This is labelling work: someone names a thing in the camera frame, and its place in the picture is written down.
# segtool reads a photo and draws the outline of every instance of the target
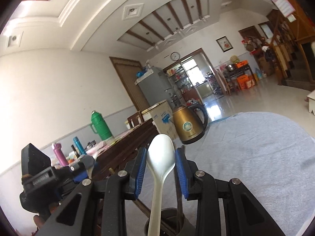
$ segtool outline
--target wooden table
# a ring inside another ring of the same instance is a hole
[[[236,68],[235,70],[233,70],[231,72],[224,73],[224,77],[226,77],[227,79],[229,79],[231,81],[231,83],[233,84],[234,90],[236,90],[236,86],[234,85],[234,82],[232,81],[232,77],[239,77],[241,75],[244,75],[247,70],[250,71],[250,73],[251,73],[251,75],[253,77],[253,80],[255,82],[255,85],[257,85],[257,81],[256,81],[256,79],[254,77],[253,71],[250,68],[249,64],[244,65],[244,66],[239,67],[239,68]]]
[[[149,119],[132,128],[121,139],[117,140],[110,148],[101,152],[96,159],[97,168],[93,170],[92,179],[99,181],[110,175],[109,168],[119,171],[126,163],[137,156],[139,147],[147,147],[158,135],[156,127]]]

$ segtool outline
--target picture frame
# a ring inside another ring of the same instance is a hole
[[[223,52],[227,52],[227,51],[233,49],[232,44],[229,42],[229,40],[226,38],[226,36],[223,36],[223,37],[217,39],[216,41]]]

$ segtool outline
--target pink bottle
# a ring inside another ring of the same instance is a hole
[[[68,162],[67,159],[65,158],[65,156],[63,155],[62,151],[61,151],[61,144],[60,143],[56,143],[56,144],[52,144],[51,147],[54,150],[54,153],[57,157],[57,159],[59,160],[60,164],[65,167],[68,166]]]

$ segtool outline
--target kettle logo sticker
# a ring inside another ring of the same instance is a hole
[[[191,131],[192,128],[193,128],[193,125],[190,121],[185,122],[183,124],[183,130],[185,130],[185,131]]]

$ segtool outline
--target white spoon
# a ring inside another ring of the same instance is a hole
[[[175,166],[175,150],[168,135],[159,134],[151,142],[146,163],[154,178],[148,236],[160,235],[163,184]]]

